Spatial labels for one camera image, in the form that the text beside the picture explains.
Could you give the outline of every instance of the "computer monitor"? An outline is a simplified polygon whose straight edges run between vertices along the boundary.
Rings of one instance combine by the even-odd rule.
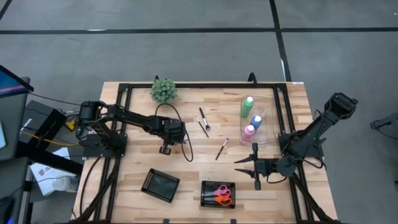
[[[33,90],[28,83],[0,65],[0,98],[30,93]]]

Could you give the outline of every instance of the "clear plastic container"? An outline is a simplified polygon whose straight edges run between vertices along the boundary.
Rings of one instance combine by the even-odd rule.
[[[244,96],[241,99],[241,107],[244,102],[244,99],[248,96]],[[254,99],[254,105],[249,112],[249,116],[247,118],[242,118],[241,116],[241,135],[240,142],[241,144],[250,145],[252,142],[256,142],[258,144],[271,144],[274,143],[277,139],[276,133],[274,132],[274,114],[276,114],[275,108],[275,100],[273,97],[264,97],[264,96],[251,96]],[[250,140],[246,140],[243,138],[244,127],[250,125],[251,119],[254,116],[260,116],[262,119],[262,124],[257,129],[256,133]]]
[[[52,182],[54,190],[76,192],[79,188],[79,180],[76,177],[61,177]]]

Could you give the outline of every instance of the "gray carpet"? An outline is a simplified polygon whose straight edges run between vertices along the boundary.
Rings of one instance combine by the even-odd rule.
[[[5,2],[0,0],[0,7]],[[282,27],[398,27],[393,0],[276,4]],[[2,30],[273,25],[269,2],[263,0],[13,0],[0,21]],[[284,33],[283,38],[292,79],[305,82],[312,110],[322,109],[337,91],[359,101],[352,118],[325,134],[339,219],[396,223],[398,143],[372,131],[369,123],[398,111],[398,33]],[[97,100],[105,81],[150,81],[155,75],[178,81],[241,81],[254,72],[261,81],[284,80],[272,32],[0,35],[0,49],[0,64],[30,76],[36,93],[75,103]],[[73,140],[66,130],[60,136]],[[53,194],[35,203],[32,222],[66,222],[74,199],[74,194]]]

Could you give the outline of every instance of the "green succulent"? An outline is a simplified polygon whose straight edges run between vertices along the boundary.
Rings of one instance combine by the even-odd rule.
[[[171,103],[177,97],[177,89],[170,79],[155,80],[150,95],[153,100],[159,103]]]

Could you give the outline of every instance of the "pink bottle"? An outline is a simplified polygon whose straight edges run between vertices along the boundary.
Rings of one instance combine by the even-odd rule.
[[[244,127],[240,143],[243,145],[250,143],[250,139],[254,136],[254,133],[256,133],[256,130],[254,129],[253,125],[247,125]]]

